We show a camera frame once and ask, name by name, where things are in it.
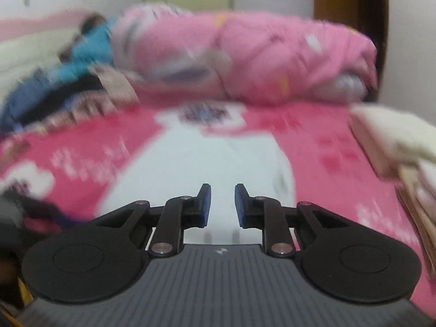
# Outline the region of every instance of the folded clothes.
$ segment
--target folded clothes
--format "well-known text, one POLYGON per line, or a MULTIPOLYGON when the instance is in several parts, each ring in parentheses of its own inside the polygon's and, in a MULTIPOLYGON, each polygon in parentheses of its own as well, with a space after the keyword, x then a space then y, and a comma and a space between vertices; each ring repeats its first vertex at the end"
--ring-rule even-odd
POLYGON ((380 177, 392 175, 399 164, 417 165, 420 159, 436 162, 436 128, 423 119, 380 105, 356 105, 350 114, 353 133, 380 177), (368 137, 384 156, 381 164, 373 162, 369 153, 374 150, 361 142, 368 137))
POLYGON ((416 198, 429 218, 436 224, 436 199, 422 185, 416 185, 416 198))
POLYGON ((51 70, 55 80, 63 84, 77 81, 89 73, 89 67, 96 64, 113 64, 110 29, 115 21, 108 21, 84 36, 70 52, 70 61, 51 70))
POLYGON ((419 181, 436 198, 436 164, 430 161, 419 162, 419 181))
POLYGON ((404 184, 397 189, 398 199, 410 214, 421 238, 422 253, 430 278, 436 278, 436 224, 430 219, 417 199, 416 189, 419 187, 418 170, 401 165, 398 174, 404 184))
POLYGON ((56 90, 53 90, 43 97, 31 109, 17 118, 17 123, 25 128, 29 124, 40 122, 51 114, 61 110, 65 100, 70 97, 79 95, 88 90, 102 89, 103 85, 98 76, 90 74, 82 76, 75 82, 57 87, 56 90))
POLYGON ((57 84, 42 69, 37 69, 32 77, 19 82, 7 96, 0 111, 0 131, 13 132, 19 125, 18 119, 56 86, 57 84))
POLYGON ((80 93, 71 108, 48 116, 30 125, 30 131, 47 134, 68 125, 80 123, 95 116, 106 116, 127 106, 139 103, 139 99, 126 77, 110 66, 93 66, 91 72, 98 76, 104 90, 80 93))

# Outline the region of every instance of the gray ribbed surface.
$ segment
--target gray ribbed surface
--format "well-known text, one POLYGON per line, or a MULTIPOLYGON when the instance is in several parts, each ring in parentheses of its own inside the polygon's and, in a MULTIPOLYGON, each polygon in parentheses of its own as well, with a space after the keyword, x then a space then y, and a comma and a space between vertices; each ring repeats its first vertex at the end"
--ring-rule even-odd
POLYGON ((355 306, 307 284, 290 260, 259 246, 186 245, 154 260, 135 285, 97 304, 37 299, 18 318, 25 327, 428 327, 410 302, 355 306), (219 254, 221 248, 227 252, 219 254))

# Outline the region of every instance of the cream towel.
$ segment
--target cream towel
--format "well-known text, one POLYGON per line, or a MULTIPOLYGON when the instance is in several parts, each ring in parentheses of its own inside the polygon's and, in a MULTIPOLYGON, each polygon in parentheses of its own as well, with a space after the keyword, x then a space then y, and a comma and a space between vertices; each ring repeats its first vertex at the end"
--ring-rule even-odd
POLYGON ((352 124, 359 124, 359 127, 352 125, 356 138, 360 142, 362 130, 369 133, 389 162, 386 168, 418 165, 420 159, 436 162, 436 127, 423 119, 376 104, 353 106, 350 114, 352 124))
POLYGON ((370 132, 365 128, 359 119, 352 119, 350 127, 356 140, 363 147, 372 168, 380 178, 395 178, 397 174, 397 164, 390 161, 379 145, 372 138, 370 132))

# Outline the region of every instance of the wall stain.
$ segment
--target wall stain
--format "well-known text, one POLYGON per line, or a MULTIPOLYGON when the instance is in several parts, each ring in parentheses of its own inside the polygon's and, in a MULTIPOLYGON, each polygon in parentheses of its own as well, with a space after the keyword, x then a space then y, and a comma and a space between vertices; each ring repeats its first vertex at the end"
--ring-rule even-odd
POLYGON ((23 0, 23 5, 26 7, 30 6, 30 0, 23 0))

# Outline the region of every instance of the logo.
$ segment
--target logo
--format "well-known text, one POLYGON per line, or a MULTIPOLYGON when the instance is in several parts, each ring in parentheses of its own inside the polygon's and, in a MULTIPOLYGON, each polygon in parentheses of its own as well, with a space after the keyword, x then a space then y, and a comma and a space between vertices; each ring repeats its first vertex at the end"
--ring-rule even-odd
POLYGON ((223 255, 224 253, 227 253, 227 249, 217 249, 215 252, 217 252, 219 255, 223 255))

